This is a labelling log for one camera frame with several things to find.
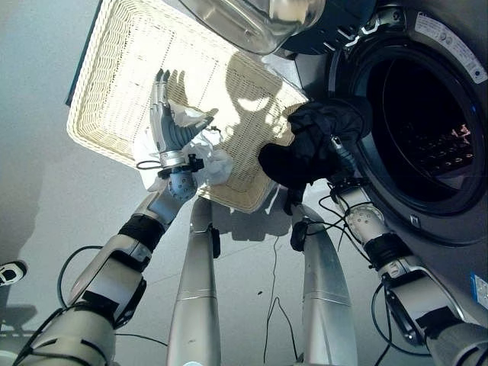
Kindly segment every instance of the white floor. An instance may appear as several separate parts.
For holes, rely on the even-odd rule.
[[[68,108],[63,102],[97,2],[0,3],[1,262],[19,258],[29,268],[23,281],[0,288],[0,349],[16,351],[58,307],[56,277],[66,257],[80,246],[103,245],[146,193],[137,172],[76,145],[65,132]],[[328,220],[317,205],[325,194],[326,185],[317,182],[305,201]],[[262,364],[276,236],[275,293],[291,318],[298,350],[302,349],[303,256],[289,245],[290,222],[278,201],[252,215],[215,207],[215,225],[223,232],[222,255],[215,261],[223,364]],[[188,203],[163,237],[144,274],[146,294],[121,332],[168,338],[190,212]],[[339,238],[337,232],[330,235],[335,241]],[[65,292],[93,255],[84,252],[68,267]],[[378,279],[347,240],[339,256],[353,303],[359,364],[373,365],[384,348],[369,314]],[[382,304],[377,313],[384,326]],[[395,340],[406,346],[399,334]],[[122,366],[165,364],[165,354],[160,345],[124,337],[117,339],[115,360]],[[275,312],[267,364],[293,361],[287,324]],[[383,364],[432,361],[390,351]]]

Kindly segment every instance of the sticker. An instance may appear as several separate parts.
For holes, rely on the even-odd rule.
[[[424,13],[417,14],[415,30],[444,46],[466,69],[476,84],[488,79],[486,70],[466,44],[443,23],[429,18]]]
[[[473,299],[488,309],[488,283],[471,272],[471,293]]]

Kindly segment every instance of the wicker basket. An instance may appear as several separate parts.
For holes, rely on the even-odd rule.
[[[268,142],[287,145],[287,116],[306,98],[199,23],[161,0],[104,0],[88,45],[67,123],[79,144],[135,167],[133,141],[149,125],[149,93],[169,69],[169,97],[200,111],[218,109],[234,161],[228,182],[199,194],[251,212],[271,180],[257,156]]]

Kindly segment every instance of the black cloth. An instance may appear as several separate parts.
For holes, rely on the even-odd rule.
[[[338,136],[347,149],[371,130],[372,112],[366,98],[351,97],[310,102],[288,117],[295,135],[289,146],[273,143],[259,153],[266,175],[281,185],[303,190],[307,183],[340,170],[339,156],[330,141]]]

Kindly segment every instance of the white cloth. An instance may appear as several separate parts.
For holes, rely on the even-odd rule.
[[[170,105],[175,113],[175,122],[180,126],[194,124],[206,117],[206,114],[202,114],[192,108],[185,108],[171,102]],[[202,130],[182,150],[185,156],[195,154],[198,159],[204,160],[204,168],[193,174],[199,188],[206,185],[225,183],[230,176],[233,168],[232,157],[222,149],[214,149],[214,146],[221,142],[222,136],[219,131]],[[133,145],[133,157],[136,163],[145,160],[159,161],[159,153],[150,127],[140,130],[136,135]],[[139,170],[144,188],[148,191],[158,191],[164,187],[165,182],[158,177],[159,170]]]

